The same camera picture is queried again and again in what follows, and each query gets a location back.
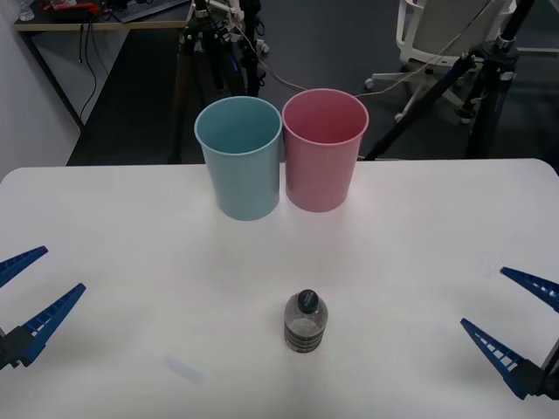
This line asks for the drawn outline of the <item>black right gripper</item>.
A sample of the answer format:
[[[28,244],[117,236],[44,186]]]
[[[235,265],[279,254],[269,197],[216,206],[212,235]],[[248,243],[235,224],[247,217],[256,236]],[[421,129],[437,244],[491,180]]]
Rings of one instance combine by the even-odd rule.
[[[500,272],[550,306],[556,313],[559,312],[557,283],[508,267],[502,267]],[[542,364],[542,370],[469,320],[462,319],[460,324],[518,398],[524,400],[528,395],[538,396],[543,393],[547,397],[558,396],[559,340]]]

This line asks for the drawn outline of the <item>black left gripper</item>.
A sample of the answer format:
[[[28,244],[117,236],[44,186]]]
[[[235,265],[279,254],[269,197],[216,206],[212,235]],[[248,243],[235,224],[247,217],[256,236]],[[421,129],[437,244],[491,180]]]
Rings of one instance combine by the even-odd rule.
[[[40,246],[2,261],[0,263],[0,287],[4,287],[47,252],[45,246]],[[41,354],[46,342],[52,337],[85,290],[84,284],[77,284],[42,312],[8,332],[7,352],[4,345],[5,332],[0,329],[0,369],[7,364],[12,367],[18,365],[29,367]]]

